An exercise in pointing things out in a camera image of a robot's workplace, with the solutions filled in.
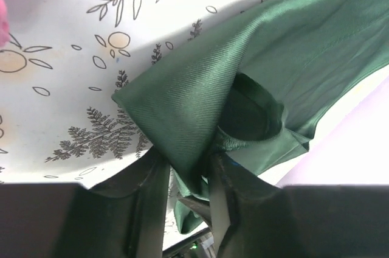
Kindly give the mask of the dark green cloth napkin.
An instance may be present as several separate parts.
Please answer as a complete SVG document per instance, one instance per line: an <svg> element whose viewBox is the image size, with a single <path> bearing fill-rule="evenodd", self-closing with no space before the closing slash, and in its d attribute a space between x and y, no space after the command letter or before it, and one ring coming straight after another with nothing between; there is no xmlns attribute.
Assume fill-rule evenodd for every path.
<svg viewBox="0 0 389 258"><path fill-rule="evenodd" d="M268 0L170 52L112 95L169 160L183 197L206 164L254 175L309 150L319 120L388 65L388 0Z"/></svg>

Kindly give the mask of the pink placemat cloth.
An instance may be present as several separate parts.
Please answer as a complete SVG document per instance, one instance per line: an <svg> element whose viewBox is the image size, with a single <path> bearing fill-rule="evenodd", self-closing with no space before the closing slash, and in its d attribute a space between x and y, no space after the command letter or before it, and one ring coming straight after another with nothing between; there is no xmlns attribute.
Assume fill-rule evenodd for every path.
<svg viewBox="0 0 389 258"><path fill-rule="evenodd" d="M7 18L7 6L5 0L0 0L0 46L3 47L10 41L9 22Z"/></svg>

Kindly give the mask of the floral tablecloth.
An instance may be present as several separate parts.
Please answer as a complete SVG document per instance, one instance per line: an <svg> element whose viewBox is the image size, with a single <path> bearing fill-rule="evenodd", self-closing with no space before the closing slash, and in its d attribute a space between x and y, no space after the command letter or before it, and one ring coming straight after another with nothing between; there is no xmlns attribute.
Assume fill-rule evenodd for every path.
<svg viewBox="0 0 389 258"><path fill-rule="evenodd" d="M271 0L5 0L1 184L91 187L150 143L111 100L174 48Z"/></svg>

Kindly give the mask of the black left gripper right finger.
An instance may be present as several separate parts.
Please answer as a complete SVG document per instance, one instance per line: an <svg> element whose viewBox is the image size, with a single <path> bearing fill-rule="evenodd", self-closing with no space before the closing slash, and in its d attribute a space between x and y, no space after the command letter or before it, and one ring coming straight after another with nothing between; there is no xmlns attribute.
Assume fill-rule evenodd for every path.
<svg viewBox="0 0 389 258"><path fill-rule="evenodd" d="M387 186L272 186L225 154L208 165L218 257L387 257Z"/></svg>

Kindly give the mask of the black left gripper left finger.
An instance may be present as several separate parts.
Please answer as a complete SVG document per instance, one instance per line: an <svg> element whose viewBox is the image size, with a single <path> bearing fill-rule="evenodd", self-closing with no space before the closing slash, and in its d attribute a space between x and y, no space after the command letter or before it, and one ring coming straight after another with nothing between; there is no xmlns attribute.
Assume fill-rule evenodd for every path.
<svg viewBox="0 0 389 258"><path fill-rule="evenodd" d="M154 148L87 189L1 186L2 257L161 257L170 166Z"/></svg>

